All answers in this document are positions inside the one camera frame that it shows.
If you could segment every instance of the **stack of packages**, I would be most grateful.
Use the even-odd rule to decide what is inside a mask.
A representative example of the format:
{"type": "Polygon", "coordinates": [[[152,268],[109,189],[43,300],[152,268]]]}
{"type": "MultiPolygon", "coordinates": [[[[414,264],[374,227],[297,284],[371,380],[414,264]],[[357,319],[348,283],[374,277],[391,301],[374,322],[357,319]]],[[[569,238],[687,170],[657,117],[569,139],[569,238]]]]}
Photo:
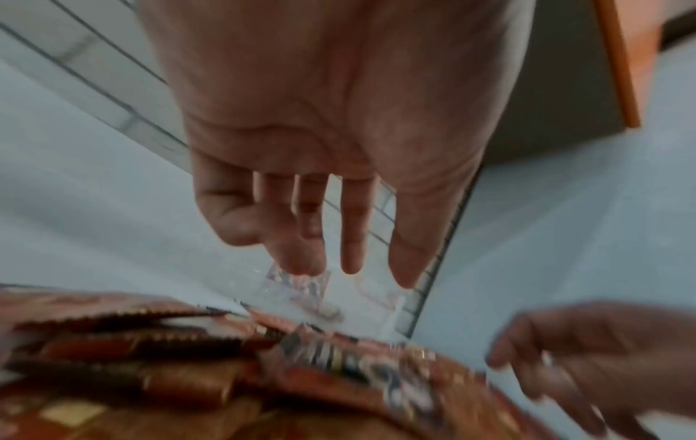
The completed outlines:
{"type": "Polygon", "coordinates": [[[446,357],[256,310],[0,290],[0,337],[20,335],[3,440],[557,439],[446,357]]]}

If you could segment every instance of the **hand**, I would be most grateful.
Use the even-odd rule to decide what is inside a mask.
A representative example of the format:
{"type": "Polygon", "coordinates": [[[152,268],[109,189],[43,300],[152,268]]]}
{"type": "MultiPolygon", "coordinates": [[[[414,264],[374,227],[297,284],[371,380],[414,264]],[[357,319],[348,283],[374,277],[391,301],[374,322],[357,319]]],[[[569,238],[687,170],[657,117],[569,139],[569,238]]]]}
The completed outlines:
{"type": "Polygon", "coordinates": [[[486,361],[512,365],[525,395],[554,399],[596,436],[609,427],[628,439],[656,439],[636,419],[648,411],[696,417],[692,312],[591,303],[523,313],[494,340],[486,361]]]}
{"type": "Polygon", "coordinates": [[[534,0],[140,0],[183,110],[196,202],[234,246],[325,270],[365,259],[378,178],[397,191],[389,264],[411,287],[440,247],[517,77],[534,0]],[[291,210],[294,203],[296,214],[291,210]]]}

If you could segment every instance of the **floor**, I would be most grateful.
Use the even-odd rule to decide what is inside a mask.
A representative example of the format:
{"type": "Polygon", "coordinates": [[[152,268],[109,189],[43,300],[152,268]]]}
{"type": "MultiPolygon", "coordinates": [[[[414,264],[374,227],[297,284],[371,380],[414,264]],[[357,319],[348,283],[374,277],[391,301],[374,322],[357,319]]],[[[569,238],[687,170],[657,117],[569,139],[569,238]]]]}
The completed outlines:
{"type": "MultiPolygon", "coordinates": [[[[84,112],[182,170],[189,153],[178,108],[130,0],[0,0],[0,58],[84,112]]],[[[328,216],[339,211],[331,176],[328,216]]],[[[394,230],[396,199],[380,185],[370,227],[377,255],[394,230]]],[[[441,260],[433,260],[405,305],[401,330],[415,322],[441,260]]]]}
{"type": "MultiPolygon", "coordinates": [[[[477,368],[517,311],[619,299],[696,307],[696,38],[661,54],[645,126],[483,170],[413,340],[477,368]]],[[[492,381],[568,439],[551,404],[492,381]]],[[[665,440],[693,424],[652,419],[665,440]]]]}

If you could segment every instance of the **skin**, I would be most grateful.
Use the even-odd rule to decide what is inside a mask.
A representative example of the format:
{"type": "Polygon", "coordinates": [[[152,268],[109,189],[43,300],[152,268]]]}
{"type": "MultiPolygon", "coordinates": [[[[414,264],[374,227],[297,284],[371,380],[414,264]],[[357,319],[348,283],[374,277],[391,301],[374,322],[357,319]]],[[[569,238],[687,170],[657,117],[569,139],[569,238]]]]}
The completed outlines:
{"type": "Polygon", "coordinates": [[[356,273],[381,178],[397,192],[389,264],[409,288],[479,168],[534,0],[140,0],[138,11],[219,237],[322,273],[323,196],[339,175],[341,265],[356,273]]]}
{"type": "Polygon", "coordinates": [[[554,399],[595,436],[654,440],[636,419],[651,411],[696,418],[696,314],[683,309],[595,302],[522,313],[486,361],[512,365],[529,398],[554,399]]]}

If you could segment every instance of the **blurred hand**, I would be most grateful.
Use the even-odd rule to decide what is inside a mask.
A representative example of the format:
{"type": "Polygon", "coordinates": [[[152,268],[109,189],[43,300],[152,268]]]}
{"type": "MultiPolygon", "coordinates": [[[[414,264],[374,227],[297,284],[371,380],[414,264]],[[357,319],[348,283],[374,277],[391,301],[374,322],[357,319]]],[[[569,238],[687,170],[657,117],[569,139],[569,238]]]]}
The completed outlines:
{"type": "Polygon", "coordinates": [[[356,273],[382,178],[397,191],[389,264],[411,287],[510,95],[534,0],[138,8],[183,110],[197,204],[221,239],[264,244],[290,273],[323,272],[322,202],[340,175],[341,263],[356,273]]]}
{"type": "Polygon", "coordinates": [[[609,427],[628,439],[653,440],[637,415],[696,418],[692,312],[591,303],[523,313],[494,340],[486,361],[512,365],[529,398],[554,399],[593,435],[609,427]],[[543,352],[552,365],[543,363],[543,352]]]}

